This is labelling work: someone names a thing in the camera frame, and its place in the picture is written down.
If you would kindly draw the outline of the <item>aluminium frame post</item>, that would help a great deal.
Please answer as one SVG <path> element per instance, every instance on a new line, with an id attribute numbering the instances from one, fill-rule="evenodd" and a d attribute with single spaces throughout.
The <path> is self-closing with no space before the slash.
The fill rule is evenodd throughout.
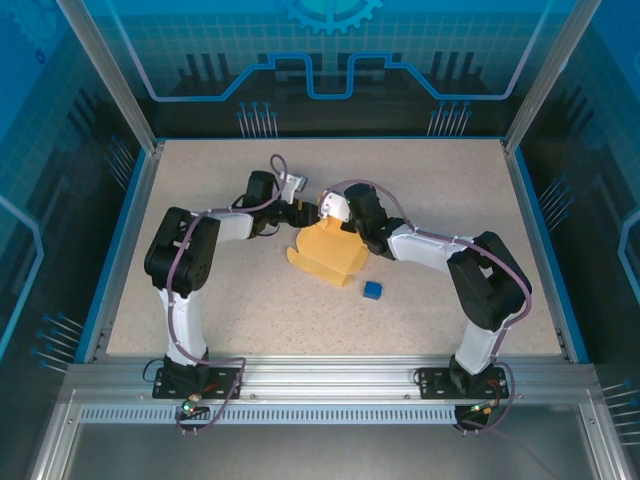
<path id="1" fill-rule="evenodd" d="M 55 0 L 142 149 L 158 156 L 154 135 L 125 76 L 82 0 Z"/>
<path id="2" fill-rule="evenodd" d="M 568 61 L 602 0 L 576 0 L 550 52 L 539 70 L 529 92 L 517 111 L 503 141 L 505 156 L 514 156 L 516 149 L 542 108 L 549 93 Z"/>

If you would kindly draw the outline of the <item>aluminium table side rail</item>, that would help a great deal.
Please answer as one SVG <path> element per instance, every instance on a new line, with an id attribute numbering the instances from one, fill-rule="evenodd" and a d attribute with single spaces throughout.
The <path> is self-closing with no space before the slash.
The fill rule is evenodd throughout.
<path id="1" fill-rule="evenodd" d="M 527 177 L 520 166 L 516 154 L 504 152 L 504 155 L 535 261 L 539 283 L 544 296 L 544 304 L 548 309 L 553 324 L 555 340 L 560 347 L 560 357 L 564 362 L 574 364 L 576 357 L 571 335 L 567 330 L 564 307 L 557 291 L 551 263 L 546 255 L 541 229 L 534 211 L 533 200 L 535 200 L 535 197 L 531 197 L 529 194 L 526 182 Z"/>
<path id="2" fill-rule="evenodd" d="M 76 349 L 76 364 L 94 361 L 102 330 L 116 319 L 165 143 L 161 139 L 153 154 L 142 150 L 136 161 Z"/>

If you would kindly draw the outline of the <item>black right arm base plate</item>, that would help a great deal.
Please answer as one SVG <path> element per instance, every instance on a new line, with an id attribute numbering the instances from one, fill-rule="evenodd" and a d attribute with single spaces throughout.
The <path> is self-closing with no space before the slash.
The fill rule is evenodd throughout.
<path id="1" fill-rule="evenodd" d="M 424 367 L 414 371 L 413 382 L 423 400 L 500 400 L 509 398 L 505 370 L 489 366 L 477 375 L 449 368 Z"/>

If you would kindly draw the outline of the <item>aluminium front beam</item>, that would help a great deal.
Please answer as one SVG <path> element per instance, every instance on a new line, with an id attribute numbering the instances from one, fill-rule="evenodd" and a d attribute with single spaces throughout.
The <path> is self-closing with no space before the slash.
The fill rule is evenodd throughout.
<path id="1" fill-rule="evenodd" d="M 506 356 L 518 405 L 579 404 L 603 398 L 590 364 L 566 363 L 559 356 Z M 240 399 L 256 403 L 415 403 L 414 371 L 445 367 L 442 355 L 294 356 L 253 355 L 246 362 Z M 142 403 L 151 398 L 152 371 L 142 358 L 75 364 L 60 390 L 62 402 Z"/>

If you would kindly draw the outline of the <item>grey metal front panel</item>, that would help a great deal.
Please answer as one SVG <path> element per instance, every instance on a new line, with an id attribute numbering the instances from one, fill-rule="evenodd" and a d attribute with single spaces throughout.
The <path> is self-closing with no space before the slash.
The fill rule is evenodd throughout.
<path id="1" fill-rule="evenodd" d="M 423 405 L 237 405 L 183 435 L 147 405 L 58 405 L 25 480 L 640 480 L 606 408 L 513 408 L 477 433 Z"/>

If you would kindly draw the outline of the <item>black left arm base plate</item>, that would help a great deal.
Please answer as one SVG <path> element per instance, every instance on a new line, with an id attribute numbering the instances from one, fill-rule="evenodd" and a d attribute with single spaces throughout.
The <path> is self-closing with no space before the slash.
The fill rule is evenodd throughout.
<path id="1" fill-rule="evenodd" d="M 186 400 L 193 394 L 199 394 L 207 400 L 224 400 L 239 373 L 239 368 L 206 365 L 164 366 L 156 372 L 152 397 Z"/>

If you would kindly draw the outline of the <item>yellow paper box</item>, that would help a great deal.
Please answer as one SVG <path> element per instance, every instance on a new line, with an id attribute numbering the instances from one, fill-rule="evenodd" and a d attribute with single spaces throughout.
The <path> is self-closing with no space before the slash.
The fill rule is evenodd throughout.
<path id="1" fill-rule="evenodd" d="M 332 285 L 348 284 L 365 266 L 369 251 L 360 236 L 343 230 L 342 224 L 329 216 L 302 228 L 296 245 L 287 249 L 289 263 Z"/>

